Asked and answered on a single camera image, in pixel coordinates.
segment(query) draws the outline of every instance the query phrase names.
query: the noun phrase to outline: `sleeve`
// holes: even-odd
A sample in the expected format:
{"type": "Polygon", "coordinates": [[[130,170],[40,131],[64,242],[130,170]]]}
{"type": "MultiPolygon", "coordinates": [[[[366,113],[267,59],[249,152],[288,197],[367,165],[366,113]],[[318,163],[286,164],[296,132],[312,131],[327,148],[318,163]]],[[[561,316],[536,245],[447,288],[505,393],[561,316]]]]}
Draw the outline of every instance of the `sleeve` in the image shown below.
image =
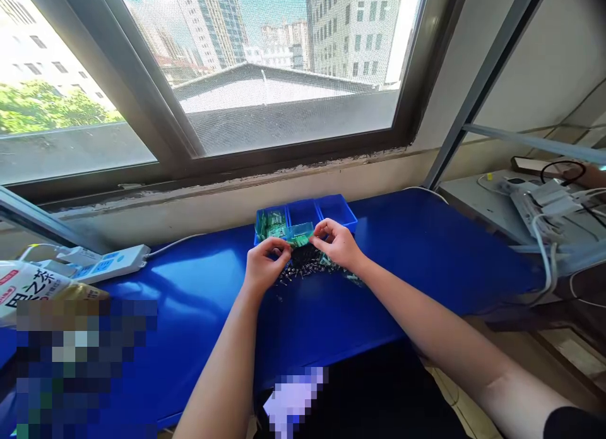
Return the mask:
{"type": "Polygon", "coordinates": [[[606,438],[606,421],[577,407],[560,407],[547,418],[543,438],[603,439],[606,438]]]}

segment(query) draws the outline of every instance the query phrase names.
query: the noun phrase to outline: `finger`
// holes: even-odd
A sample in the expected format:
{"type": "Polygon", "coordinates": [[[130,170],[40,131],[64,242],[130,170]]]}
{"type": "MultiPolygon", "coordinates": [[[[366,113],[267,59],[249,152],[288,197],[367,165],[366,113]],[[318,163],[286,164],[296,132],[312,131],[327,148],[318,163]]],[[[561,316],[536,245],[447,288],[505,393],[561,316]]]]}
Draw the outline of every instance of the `finger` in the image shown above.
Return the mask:
{"type": "Polygon", "coordinates": [[[316,237],[318,237],[319,234],[322,232],[322,230],[324,232],[326,232],[327,234],[335,234],[342,227],[343,226],[341,226],[337,221],[330,219],[330,218],[325,218],[322,221],[320,221],[318,223],[318,225],[316,226],[316,228],[314,230],[314,235],[316,237]]]}
{"type": "Polygon", "coordinates": [[[290,250],[290,247],[288,247],[288,249],[285,248],[284,251],[282,251],[282,254],[278,258],[278,260],[275,262],[280,267],[280,270],[282,270],[282,269],[284,269],[284,267],[286,267],[286,264],[290,260],[291,252],[292,251],[290,250]]]}
{"type": "Polygon", "coordinates": [[[324,253],[327,253],[330,250],[330,243],[325,242],[321,238],[318,238],[316,236],[311,236],[309,238],[309,241],[311,242],[311,244],[313,246],[315,246],[317,249],[319,249],[320,251],[322,251],[324,253]]]}
{"type": "Polygon", "coordinates": [[[286,247],[290,248],[288,242],[277,237],[267,237],[265,240],[263,240],[257,245],[258,251],[262,252],[263,254],[269,253],[274,248],[283,250],[286,247]]]}

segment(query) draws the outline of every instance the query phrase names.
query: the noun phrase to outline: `window screen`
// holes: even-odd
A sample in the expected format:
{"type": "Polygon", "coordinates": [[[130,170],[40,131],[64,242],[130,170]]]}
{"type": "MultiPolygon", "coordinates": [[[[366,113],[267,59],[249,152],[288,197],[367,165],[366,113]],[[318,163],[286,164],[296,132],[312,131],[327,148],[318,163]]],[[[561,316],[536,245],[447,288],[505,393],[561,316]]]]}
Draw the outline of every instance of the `window screen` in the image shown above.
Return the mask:
{"type": "Polygon", "coordinates": [[[31,0],[0,0],[0,184],[154,161],[31,0]]]}
{"type": "Polygon", "coordinates": [[[390,128],[418,2],[124,0],[205,156],[390,128]]]}

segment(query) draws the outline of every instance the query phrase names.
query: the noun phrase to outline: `blue tablecloth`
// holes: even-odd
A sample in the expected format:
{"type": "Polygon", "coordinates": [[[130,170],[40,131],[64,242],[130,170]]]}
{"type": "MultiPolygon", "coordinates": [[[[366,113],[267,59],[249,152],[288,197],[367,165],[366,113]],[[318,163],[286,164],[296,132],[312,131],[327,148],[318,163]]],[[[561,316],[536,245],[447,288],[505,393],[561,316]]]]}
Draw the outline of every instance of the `blue tablecloth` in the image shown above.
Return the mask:
{"type": "MultiPolygon", "coordinates": [[[[457,314],[544,283],[542,267],[426,191],[350,206],[364,253],[457,314]]],[[[161,428],[178,421],[240,289],[253,235],[249,225],[196,237],[138,273],[99,283],[114,298],[158,304],[157,331],[148,332],[146,346],[123,364],[100,423],[161,428]]],[[[341,275],[295,279],[270,289],[261,306],[255,389],[292,374],[290,368],[328,365],[402,336],[368,289],[341,275]]]]}

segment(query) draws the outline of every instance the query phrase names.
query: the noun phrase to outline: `blue plastic box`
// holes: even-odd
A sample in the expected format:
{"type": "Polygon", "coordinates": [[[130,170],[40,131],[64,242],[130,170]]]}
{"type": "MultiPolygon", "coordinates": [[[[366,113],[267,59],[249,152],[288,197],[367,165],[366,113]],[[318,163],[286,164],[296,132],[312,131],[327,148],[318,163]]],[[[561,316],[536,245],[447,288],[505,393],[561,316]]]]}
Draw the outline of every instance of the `blue plastic box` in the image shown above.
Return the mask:
{"type": "MultiPolygon", "coordinates": [[[[287,227],[297,226],[305,223],[312,223],[316,226],[324,218],[331,218],[342,224],[352,233],[355,233],[358,220],[345,201],[343,195],[325,196],[318,199],[304,199],[297,202],[291,202],[277,207],[265,208],[265,212],[281,209],[286,216],[287,227]]],[[[263,210],[257,211],[257,219],[263,210]]],[[[254,245],[259,241],[255,233],[254,245]]]]}

